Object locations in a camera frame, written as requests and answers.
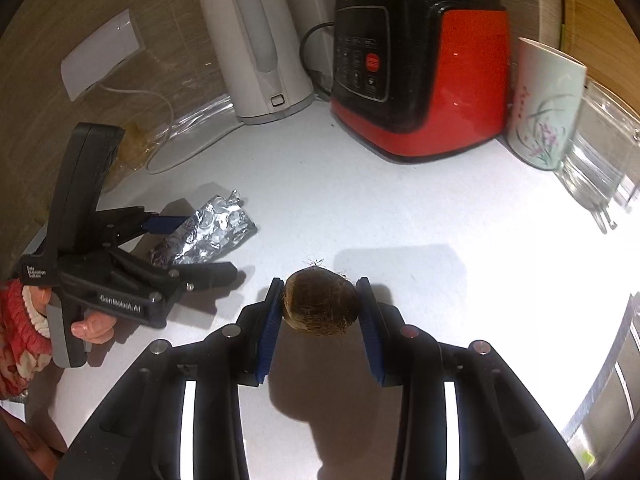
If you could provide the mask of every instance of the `red sleeve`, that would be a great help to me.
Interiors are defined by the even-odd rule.
[[[50,361],[51,341],[33,327],[22,299],[22,284],[0,285],[0,399],[26,389],[33,374]]]

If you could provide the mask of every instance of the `crumpled foil wrapper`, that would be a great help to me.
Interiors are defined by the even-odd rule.
[[[235,190],[229,198],[216,195],[149,252],[156,267],[204,264],[226,253],[258,231],[240,206]]]

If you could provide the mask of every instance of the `red and black appliance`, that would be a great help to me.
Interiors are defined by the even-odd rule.
[[[452,155],[499,134],[509,88],[500,0],[337,0],[332,109],[392,158]]]

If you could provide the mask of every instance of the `white kettle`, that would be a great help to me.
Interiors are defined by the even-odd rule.
[[[286,0],[200,0],[238,118],[263,124],[314,100]]]

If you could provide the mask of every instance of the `white table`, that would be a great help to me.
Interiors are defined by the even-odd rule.
[[[233,189],[259,228],[228,256],[246,281],[211,312],[177,305],[165,330],[139,327],[100,367],[66,370],[50,414],[68,443],[151,341],[201,340],[262,300],[274,276],[316,260],[352,281],[368,276],[379,299],[439,341],[491,342],[561,430],[640,288],[632,225],[602,235],[553,174],[497,140],[428,164],[393,164],[321,102],[242,127],[169,173],[138,172],[100,206],[161,211],[185,198],[199,208]],[[267,383],[240,392],[252,478],[280,480],[286,468],[290,480],[388,479],[399,393],[373,383],[358,330],[338,340],[283,330]]]

